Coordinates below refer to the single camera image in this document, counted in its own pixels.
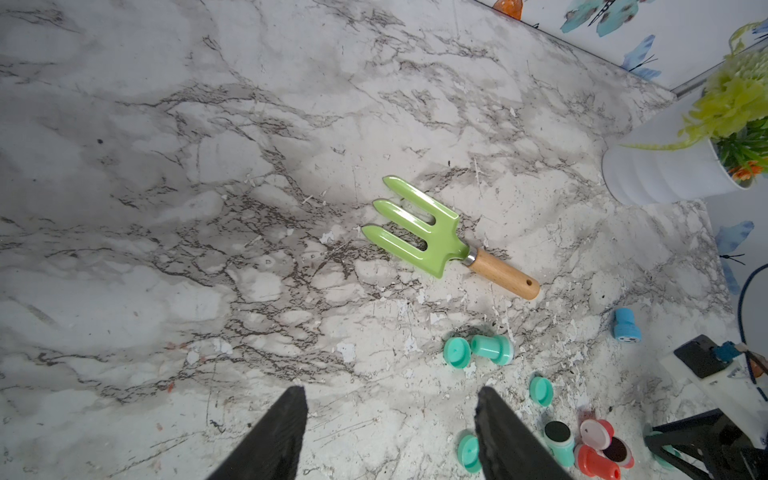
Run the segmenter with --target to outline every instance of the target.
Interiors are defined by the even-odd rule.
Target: orange flower
[[[523,0],[497,0],[493,9],[520,20],[523,16]]]
[[[731,168],[728,173],[736,181],[745,181],[752,178],[753,175],[760,175],[763,172],[763,167],[758,165],[755,160],[748,161],[746,165],[746,167]]]

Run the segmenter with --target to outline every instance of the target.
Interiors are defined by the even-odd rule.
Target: metal ferrule
[[[478,249],[477,247],[473,247],[472,245],[469,246],[469,254],[467,254],[467,257],[462,260],[462,263],[464,263],[466,266],[472,265],[475,260],[477,260],[478,257]]]

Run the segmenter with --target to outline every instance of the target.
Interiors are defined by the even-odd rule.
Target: teal stamp cap
[[[463,338],[449,338],[442,347],[442,358],[455,369],[463,369],[469,365],[471,354],[469,343]]]
[[[531,380],[528,392],[531,394],[531,399],[540,406],[549,407],[552,404],[552,399],[554,398],[552,382],[543,376],[535,376]]]
[[[496,365],[506,365],[512,361],[515,349],[509,339],[503,335],[493,338],[483,335],[472,337],[472,353],[491,359]]]
[[[477,473],[482,470],[480,465],[480,442],[478,438],[471,433],[464,435],[458,443],[456,449],[458,462],[461,463],[467,472]]]

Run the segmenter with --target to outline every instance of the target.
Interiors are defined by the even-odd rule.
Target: marble surface
[[[622,207],[601,180],[670,93],[468,0],[5,5],[3,478],[204,478],[295,383],[306,480],[468,476],[483,385],[536,431],[610,420],[625,478],[657,478],[644,425],[707,407],[656,362],[735,338],[703,204]],[[370,245],[386,174],[541,295]],[[611,338],[616,306],[641,344]],[[447,367],[473,333],[512,364]]]

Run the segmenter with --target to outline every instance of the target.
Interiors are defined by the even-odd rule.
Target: blue butterfly
[[[750,235],[750,232],[755,228],[755,224],[749,220],[734,225],[732,227],[720,227],[717,235],[715,235],[715,243],[717,243],[717,252],[720,254],[720,262],[723,264],[723,273],[725,273],[725,281],[728,285],[728,290],[733,295],[738,295],[741,291],[741,285],[736,281],[736,277],[733,275],[733,270],[730,269],[730,265],[726,262],[728,259],[738,257],[738,255],[730,256],[728,253],[733,252],[741,243],[746,240]]]
[[[755,35],[758,35],[760,33],[766,33],[766,32],[768,32],[768,18],[763,20],[763,23],[761,23],[760,25],[752,29],[752,33],[754,33]]]
[[[645,56],[648,55],[650,47],[653,46],[656,35],[648,35],[640,44],[634,48],[633,51],[627,53],[624,56],[624,63],[621,67],[626,71],[631,71],[640,78],[645,80],[652,80],[661,75],[660,70],[654,70],[653,68],[645,68],[642,65],[656,61],[654,55],[651,55],[647,60]]]
[[[589,25],[598,22],[598,35],[604,37],[615,31],[637,15],[640,2],[651,3],[654,0],[573,0],[565,12],[565,23],[560,31],[568,33],[583,25],[592,17]]]

